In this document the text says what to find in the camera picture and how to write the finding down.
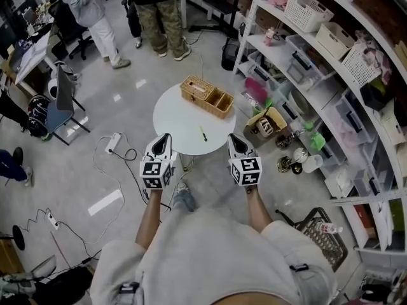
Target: plastic bottle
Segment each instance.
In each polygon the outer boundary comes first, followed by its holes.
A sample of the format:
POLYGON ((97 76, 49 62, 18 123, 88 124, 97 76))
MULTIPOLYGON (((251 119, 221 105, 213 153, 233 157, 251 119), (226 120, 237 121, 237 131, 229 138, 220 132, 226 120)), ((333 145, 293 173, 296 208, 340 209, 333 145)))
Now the plastic bottle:
POLYGON ((318 222, 316 228, 321 233, 326 233, 326 234, 342 233, 342 231, 343 231, 343 227, 337 226, 336 224, 333 224, 332 222, 318 222))
POLYGON ((265 36, 265 40, 263 41, 266 46, 271 46, 271 45, 272 45, 274 33, 275 33, 275 32, 274 32, 274 27, 270 27, 270 28, 267 30, 267 33, 266 33, 266 36, 265 36))

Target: pen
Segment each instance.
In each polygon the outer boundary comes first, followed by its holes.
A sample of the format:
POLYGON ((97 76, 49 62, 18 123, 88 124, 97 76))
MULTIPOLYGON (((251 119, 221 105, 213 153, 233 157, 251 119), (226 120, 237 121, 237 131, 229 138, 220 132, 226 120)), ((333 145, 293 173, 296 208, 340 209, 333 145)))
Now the pen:
POLYGON ((201 126, 199 126, 199 129, 200 129, 201 132, 202 132, 203 139, 204 139, 205 141, 208 141, 208 139, 207 139, 207 137, 206 137, 206 135, 205 135, 204 129, 203 129, 201 126))

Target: perforated white basket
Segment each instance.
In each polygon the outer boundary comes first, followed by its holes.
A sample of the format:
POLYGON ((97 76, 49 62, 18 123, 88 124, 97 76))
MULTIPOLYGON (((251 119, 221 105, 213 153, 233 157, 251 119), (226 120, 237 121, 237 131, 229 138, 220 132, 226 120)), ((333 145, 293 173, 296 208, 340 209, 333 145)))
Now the perforated white basket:
POLYGON ((342 65, 349 71, 359 87, 370 83, 382 73, 380 68, 376 68, 374 64, 367 64, 363 51, 363 44, 355 44, 342 62, 342 65))
POLYGON ((317 0, 288 0, 284 14, 306 33, 316 32, 321 23, 333 17, 333 13, 317 0))

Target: gray chair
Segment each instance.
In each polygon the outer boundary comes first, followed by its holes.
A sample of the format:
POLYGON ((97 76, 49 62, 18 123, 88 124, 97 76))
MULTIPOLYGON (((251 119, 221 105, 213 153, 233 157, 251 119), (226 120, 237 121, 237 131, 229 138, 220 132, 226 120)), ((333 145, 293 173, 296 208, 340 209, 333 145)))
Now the gray chair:
POLYGON ((65 145, 69 146, 68 142, 66 142, 63 138, 59 137, 55 133, 55 130, 57 128, 62 125, 66 125, 66 123, 71 120, 72 122, 79 125, 86 132, 90 133, 90 131, 73 118, 73 103, 78 105, 84 111, 85 109, 72 96, 72 92, 74 91, 74 83, 69 79, 60 65, 57 68, 57 88, 57 99, 53 100, 48 105, 48 114, 46 115, 46 128, 48 129, 48 132, 62 141, 65 145))

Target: blue pants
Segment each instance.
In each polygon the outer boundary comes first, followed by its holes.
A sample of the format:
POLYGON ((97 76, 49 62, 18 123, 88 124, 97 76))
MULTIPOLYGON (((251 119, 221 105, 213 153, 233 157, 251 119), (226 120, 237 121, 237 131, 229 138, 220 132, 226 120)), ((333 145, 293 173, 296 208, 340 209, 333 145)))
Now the blue pants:
POLYGON ((5 150, 0 149, 0 176, 22 181, 27 179, 24 169, 15 162, 13 156, 5 150))

